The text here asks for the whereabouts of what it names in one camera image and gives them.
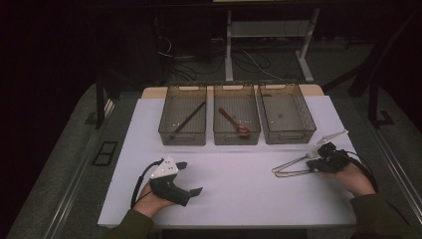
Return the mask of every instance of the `sleeve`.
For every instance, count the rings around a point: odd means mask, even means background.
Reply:
[[[147,239],[153,221],[134,210],[128,210],[121,223],[105,234],[105,239]]]
[[[351,199],[350,203],[357,223],[356,233],[352,238],[371,238],[370,235],[376,235],[376,238],[420,238],[383,196],[359,196]]]

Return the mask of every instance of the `metal tongs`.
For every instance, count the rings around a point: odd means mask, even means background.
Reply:
[[[288,176],[296,176],[301,174],[306,174],[310,172],[314,172],[313,169],[307,169],[307,170],[301,170],[301,171],[282,171],[283,169],[303,160],[303,159],[314,159],[319,156],[317,150],[320,149],[324,144],[329,143],[333,141],[335,138],[348,133],[348,130],[343,130],[341,132],[333,133],[327,136],[323,136],[322,139],[320,139],[313,147],[313,149],[303,157],[297,158],[295,160],[292,160],[290,162],[287,162],[283,165],[280,165],[278,167],[273,168],[271,171],[278,177],[288,177]]]

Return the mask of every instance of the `wire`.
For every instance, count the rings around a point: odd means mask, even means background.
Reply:
[[[176,66],[180,66],[182,68],[187,69],[188,71],[185,71],[185,72],[190,72],[190,73],[193,73],[195,75],[198,74],[198,72],[196,72],[195,70],[193,70],[192,68],[190,68],[188,66],[185,66],[185,65],[182,65],[182,64],[177,64],[177,63],[176,63]]]
[[[144,171],[143,171],[143,173],[142,173],[142,175],[137,179],[137,183],[136,183],[136,186],[135,186],[135,188],[134,188],[134,190],[133,190],[133,194],[132,194],[132,198],[131,198],[131,201],[130,201],[130,208],[133,208],[133,206],[134,206],[134,204],[136,204],[136,202],[137,202],[137,200],[136,200],[136,197],[137,197],[137,193],[139,192],[139,188],[140,188],[140,185],[142,184],[142,181],[143,181],[143,177],[145,176],[145,174],[147,173],[147,171],[152,167],[152,166],[156,166],[156,165],[159,165],[159,164],[161,164],[161,162],[162,161],[164,161],[164,158],[161,158],[161,160],[158,160],[158,161],[155,161],[155,162],[153,162],[152,164],[150,164]]]
[[[351,151],[346,151],[347,153],[351,153],[351,154],[354,154],[354,155],[356,155],[359,159],[360,159],[360,161],[362,161],[363,162],[363,165],[366,167],[366,169],[370,172],[370,174],[372,174],[373,175],[373,172],[372,172],[372,170],[370,169],[370,167],[368,166],[368,164],[367,164],[367,162],[366,162],[366,160],[365,159],[363,159],[363,157],[361,157],[360,155],[358,155],[357,153],[355,153],[355,152],[351,152]]]
[[[168,42],[168,49],[167,49],[167,51],[165,53],[169,53],[170,50],[171,50],[171,47],[172,47],[170,40],[168,38],[165,38],[165,37],[158,37],[158,38],[162,38],[162,39],[167,40],[167,42]]]
[[[147,196],[148,194],[150,194],[152,192],[152,190],[151,191],[148,191],[147,193],[145,193],[144,195],[142,195],[142,196],[140,196],[137,200],[136,200],[136,202],[134,203],[134,204],[136,204],[138,201],[140,201],[140,199],[142,199],[142,198],[144,198],[145,196]]]
[[[175,70],[175,71],[176,71],[176,74],[180,77],[186,76],[186,77],[183,77],[183,78],[185,78],[188,82],[196,81],[196,76],[192,77],[186,71],[178,71],[178,70]]]
[[[239,62],[242,62],[242,63],[245,63],[245,64],[250,64],[250,63],[246,63],[246,62],[244,62],[243,60],[241,60],[241,59],[239,59],[239,58],[237,58],[237,57],[235,57],[234,55],[232,55],[232,62],[234,63],[234,64],[236,64],[236,66],[238,67],[238,68],[240,68],[242,71],[244,71],[244,72],[247,72],[247,73],[261,73],[261,71],[251,71],[251,70],[248,70],[248,69],[246,69],[246,68],[244,68],[244,67],[242,67],[242,66],[240,66],[239,65]]]
[[[268,73],[268,72],[266,72],[264,69],[262,69],[261,68],[261,66],[254,60],[254,58],[252,58],[251,57],[251,55],[249,55],[249,53],[247,53],[247,52],[245,52],[245,51],[243,51],[243,50],[241,50],[243,53],[245,53],[251,60],[252,60],[252,62],[254,62],[254,64],[258,67],[258,69],[260,69],[261,70],[261,72],[263,72],[264,74],[267,74],[268,76],[270,76],[270,77],[273,77],[273,78],[276,78],[276,79],[278,79],[278,80],[282,80],[282,78],[279,78],[279,77],[277,77],[277,76],[274,76],[274,75],[272,75],[272,74],[270,74],[270,73]]]
[[[175,82],[177,82],[177,77],[182,78],[185,82],[193,81],[193,79],[189,79],[190,76],[189,76],[189,78],[187,78],[187,77],[181,75],[180,72],[177,71],[177,70],[173,70],[173,71],[170,71],[170,72],[173,73]]]
[[[236,51],[239,51],[239,52],[241,52],[241,53],[243,53],[243,56],[245,56],[246,54],[245,54],[245,50],[242,50],[242,49],[235,49]],[[263,59],[266,63],[267,63],[267,65],[266,66],[263,66],[262,64],[259,64],[259,66],[262,68],[262,69],[269,69],[269,68],[271,68],[271,61],[270,60],[268,60],[268,58],[266,58],[266,57],[264,57],[263,55],[261,55],[261,54],[259,54],[259,53],[255,53],[257,56],[259,56],[261,59]],[[241,61],[241,62],[243,62],[243,63],[245,63],[245,64],[248,64],[248,65],[251,65],[251,66],[256,66],[256,64],[253,64],[253,63],[250,63],[250,61],[248,61],[248,62],[246,62],[246,61],[243,61],[243,60],[240,60],[239,59],[239,61]]]
[[[164,57],[169,57],[169,58],[172,58],[173,56],[171,56],[171,55],[168,55],[168,54],[165,54],[165,53],[162,53],[162,52],[157,52],[159,55],[161,55],[161,56],[164,56]]]
[[[211,72],[206,72],[206,73],[197,72],[197,71],[193,70],[192,68],[187,67],[187,66],[182,65],[182,64],[176,64],[176,65],[177,65],[177,66],[180,66],[180,67],[183,67],[183,68],[186,68],[186,69],[188,69],[189,71],[191,71],[192,73],[195,73],[195,74],[197,74],[197,75],[211,75],[211,74],[214,74],[214,73],[216,73],[216,72],[220,71],[221,67],[223,66],[223,63],[224,63],[224,58],[222,58],[222,59],[220,60],[220,64],[218,65],[217,69],[215,69],[215,70],[213,70],[213,71],[211,71]]]

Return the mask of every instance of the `white table surface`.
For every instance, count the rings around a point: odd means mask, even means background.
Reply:
[[[164,146],[158,134],[164,99],[140,99],[109,185],[98,224],[118,225],[129,209],[138,177],[153,161],[172,155],[186,161],[174,183],[185,190],[203,187],[187,206],[174,205],[154,218],[155,228],[298,228],[352,225],[350,193],[321,173],[279,178],[271,169],[305,155],[322,136],[344,130],[329,97],[305,97],[317,130],[308,144],[215,145],[213,101],[207,101],[205,146]],[[333,142],[354,151],[347,135]],[[152,173],[151,168],[144,179]],[[288,170],[306,169],[306,161]]]

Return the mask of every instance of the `plastic bin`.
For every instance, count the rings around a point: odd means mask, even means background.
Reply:
[[[168,86],[158,132],[164,145],[205,145],[206,83]]]
[[[216,145],[258,143],[261,126],[252,82],[215,83],[213,130]]]
[[[317,127],[299,85],[260,81],[257,97],[267,144],[311,140]]]

